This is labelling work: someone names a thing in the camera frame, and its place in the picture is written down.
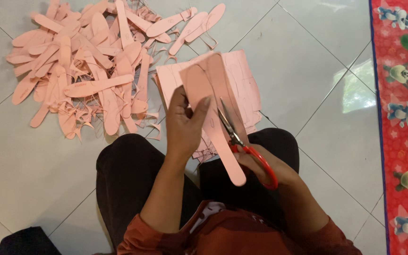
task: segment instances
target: scissors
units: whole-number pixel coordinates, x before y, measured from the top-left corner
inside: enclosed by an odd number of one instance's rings
[[[267,172],[267,174],[270,176],[271,183],[270,184],[263,183],[264,187],[269,190],[275,190],[276,188],[278,188],[278,180],[275,176],[275,173],[273,172],[273,169],[270,167],[270,165],[267,163],[264,157],[258,151],[256,151],[254,147],[248,147],[245,145],[244,142],[241,141],[241,139],[235,132],[233,122],[230,119],[228,109],[226,108],[223,99],[220,98],[220,100],[221,104],[223,105],[224,114],[218,107],[218,116],[220,117],[221,122],[223,123],[224,127],[226,128],[226,131],[229,134],[229,137],[231,138],[231,140],[229,141],[229,147],[231,148],[231,151],[233,153],[238,153],[237,145],[240,145],[247,154],[251,154],[254,157],[256,157],[264,167],[265,172]]]

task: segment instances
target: person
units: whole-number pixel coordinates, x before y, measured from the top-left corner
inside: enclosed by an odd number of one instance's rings
[[[249,146],[275,172],[278,189],[257,159],[234,153],[251,171],[233,185],[220,159],[200,165],[200,188],[185,165],[201,141],[211,98],[194,113],[183,87],[166,115],[166,156],[145,138],[126,134],[97,159],[97,202],[118,254],[361,254],[311,195],[298,175],[295,138],[266,128],[248,135]]]

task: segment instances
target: red shirt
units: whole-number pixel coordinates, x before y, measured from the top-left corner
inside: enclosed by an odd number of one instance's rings
[[[223,203],[203,201],[175,234],[160,233],[137,214],[127,227],[117,254],[326,254],[361,255],[330,219],[316,233],[286,236],[264,218]]]

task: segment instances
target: sleeve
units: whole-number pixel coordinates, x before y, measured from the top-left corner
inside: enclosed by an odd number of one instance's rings
[[[182,243],[185,240],[183,233],[165,234],[156,231],[137,214],[128,224],[124,239],[117,246],[117,254],[178,254],[183,251]]]
[[[321,230],[292,239],[308,254],[312,255],[362,255],[354,243],[346,239],[344,233],[332,219]]]

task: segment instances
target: scissor blade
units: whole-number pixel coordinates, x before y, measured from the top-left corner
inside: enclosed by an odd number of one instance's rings
[[[228,108],[226,107],[226,104],[224,103],[223,98],[220,97],[220,101],[221,101],[221,104],[223,105],[224,116],[225,116],[228,124],[231,126],[232,130],[235,130],[233,122],[231,120],[231,116],[229,115],[230,113],[228,112]]]
[[[233,134],[234,130],[232,129],[224,114],[221,112],[220,108],[218,108],[218,116],[220,117],[220,120],[223,123],[224,128],[226,129],[226,132],[228,132],[229,135]]]

